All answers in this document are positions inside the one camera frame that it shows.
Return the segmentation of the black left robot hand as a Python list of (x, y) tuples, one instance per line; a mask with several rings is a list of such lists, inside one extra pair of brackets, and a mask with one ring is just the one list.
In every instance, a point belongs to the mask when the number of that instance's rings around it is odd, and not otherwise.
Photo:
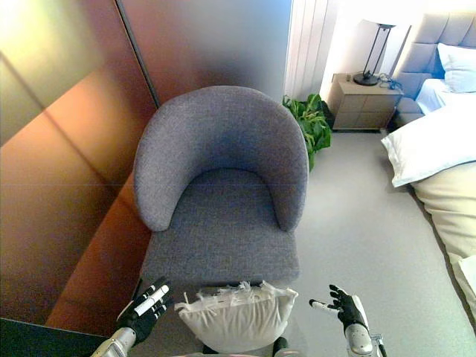
[(157, 320), (172, 305), (171, 282), (160, 277), (129, 302), (117, 318), (117, 327), (132, 329), (135, 332), (134, 345), (137, 345), (149, 336)]

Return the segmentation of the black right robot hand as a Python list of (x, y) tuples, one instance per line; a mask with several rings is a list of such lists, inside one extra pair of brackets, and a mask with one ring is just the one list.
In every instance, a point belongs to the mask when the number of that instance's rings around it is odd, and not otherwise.
[(319, 300), (310, 299), (309, 305), (314, 309), (322, 309), (331, 315), (336, 315), (343, 324), (344, 330), (353, 324), (362, 325), (369, 330), (367, 316), (360, 298), (357, 295), (349, 295), (338, 286), (329, 285), (332, 303), (323, 303)]

